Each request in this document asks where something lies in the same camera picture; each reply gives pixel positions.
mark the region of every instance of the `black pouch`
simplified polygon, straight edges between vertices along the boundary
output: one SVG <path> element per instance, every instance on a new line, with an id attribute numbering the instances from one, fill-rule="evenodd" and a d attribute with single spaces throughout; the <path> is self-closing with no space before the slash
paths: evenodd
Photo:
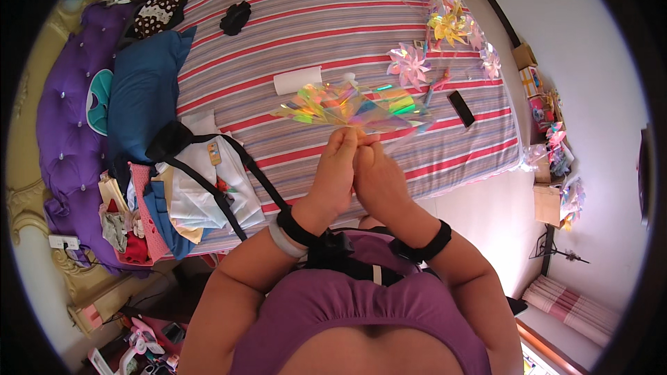
<path id="1" fill-rule="evenodd" d="M 287 209 L 288 204 L 283 200 L 280 194 L 278 194 L 278 191 L 273 187 L 271 181 L 266 178 L 266 175 L 264 175 L 262 170 L 257 166 L 255 160 L 246 152 L 243 146 L 230 136 L 223 134 L 195 135 L 186 125 L 179 121 L 172 120 L 164 125 L 157 135 L 155 135 L 151 144 L 146 149 L 146 157 L 150 158 L 155 163 L 167 163 L 192 177 L 193 180 L 213 195 L 215 204 L 220 207 L 222 213 L 224 213 L 227 220 L 229 220 L 236 236 L 241 240 L 246 240 L 246 233 L 241 229 L 241 225 L 239 225 L 239 222 L 236 220 L 234 213 L 231 212 L 229 207 L 231 205 L 230 202 L 232 201 L 229 196 L 220 191 L 215 185 L 208 182 L 201 176 L 201 174 L 199 174 L 199 172 L 190 168 L 186 163 L 174 158 L 188 145 L 208 142 L 217 136 L 222 136 L 222 138 L 239 154 L 242 164 L 253 173 L 255 178 L 260 182 L 262 187 L 264 187 L 266 192 L 269 193 L 269 196 L 271 196 L 271 199 L 273 199 L 279 209 Z"/>

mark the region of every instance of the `black wrist band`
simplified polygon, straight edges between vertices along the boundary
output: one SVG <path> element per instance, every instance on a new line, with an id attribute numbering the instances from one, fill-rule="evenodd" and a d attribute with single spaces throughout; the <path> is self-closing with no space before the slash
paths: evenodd
<path id="1" fill-rule="evenodd" d="M 392 252 L 398 256 L 411 260 L 413 263 L 421 264 L 423 261 L 430 261 L 442 251 L 447 243 L 452 239 L 452 228 L 442 220 L 440 221 L 440 230 L 431 242 L 423 248 L 411 248 L 398 239 L 389 243 Z"/>
<path id="2" fill-rule="evenodd" d="M 302 228 L 291 215 L 291 206 L 287 209 L 280 210 L 276 218 L 278 226 L 296 243 L 307 246 L 308 248 L 316 248 L 322 245 L 322 240 Z"/>

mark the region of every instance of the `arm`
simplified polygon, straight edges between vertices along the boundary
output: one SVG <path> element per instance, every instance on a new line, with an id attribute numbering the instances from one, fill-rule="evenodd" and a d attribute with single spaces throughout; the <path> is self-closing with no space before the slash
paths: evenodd
<path id="1" fill-rule="evenodd" d="M 384 155 L 379 142 L 357 151 L 354 187 L 368 213 L 408 246 L 422 248 L 438 233 L 440 222 L 410 198 L 403 171 Z M 428 265 L 484 342 L 494 375 L 520 373 L 519 333 L 491 264 L 452 230 L 450 242 Z"/>
<path id="2" fill-rule="evenodd" d="M 377 136 L 366 137 L 349 128 L 331 135 L 309 194 L 292 207 L 292 216 L 302 228 L 319 235 L 347 210 L 357 144 L 374 140 Z M 265 294 L 296 262 L 275 245 L 268 228 L 232 250 L 206 283 L 188 327 L 179 373 L 228 373 L 236 342 L 257 319 Z"/>

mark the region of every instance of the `iridescent plastic sheet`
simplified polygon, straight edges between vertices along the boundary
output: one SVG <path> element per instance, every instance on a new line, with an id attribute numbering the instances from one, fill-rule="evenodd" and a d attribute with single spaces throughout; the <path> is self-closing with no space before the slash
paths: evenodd
<path id="1" fill-rule="evenodd" d="M 433 123 L 423 104 L 403 88 L 371 90 L 350 82 L 308 84 L 271 114 L 308 124 L 347 125 L 380 132 L 416 126 L 424 130 Z"/>

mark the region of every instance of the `striped bedsheet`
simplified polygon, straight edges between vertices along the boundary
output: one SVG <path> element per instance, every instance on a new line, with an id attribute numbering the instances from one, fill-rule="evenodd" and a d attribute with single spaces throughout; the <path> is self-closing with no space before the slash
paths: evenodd
<path id="1" fill-rule="evenodd" d="M 244 142 L 260 168 L 293 203 L 312 183 L 318 159 L 332 126 L 312 126 L 269 112 L 290 96 L 277 96 L 276 74 L 321 66 L 325 82 L 354 72 L 362 86 L 398 85 L 387 76 L 386 53 L 399 42 L 424 38 L 422 0 L 246 0 L 252 5 L 250 21 L 237 36 L 221 34 L 219 23 L 227 8 L 242 0 L 189 0 L 185 20 L 177 27 L 197 25 L 197 34 L 179 72 L 178 115 L 215 111 L 222 132 Z M 465 44 L 446 52 L 429 52 L 433 70 L 442 77 L 450 68 L 452 81 L 436 92 L 430 110 L 438 119 L 425 134 L 407 137 L 392 156 L 405 170 L 414 198 L 425 198 L 512 168 L 520 145 L 510 99 L 502 77 L 490 81 L 481 69 L 479 52 Z M 459 90 L 476 117 L 465 129 L 447 100 Z M 426 91 L 411 89 L 415 96 Z M 395 142 L 408 134 L 401 130 L 382 135 Z M 252 174 L 250 180 L 262 201 L 267 219 L 275 204 Z M 340 222 L 364 214 L 354 199 Z M 252 235 L 263 225 L 247 230 Z M 199 243 L 193 255 L 221 251 L 239 243 L 226 229 L 215 230 Z"/>

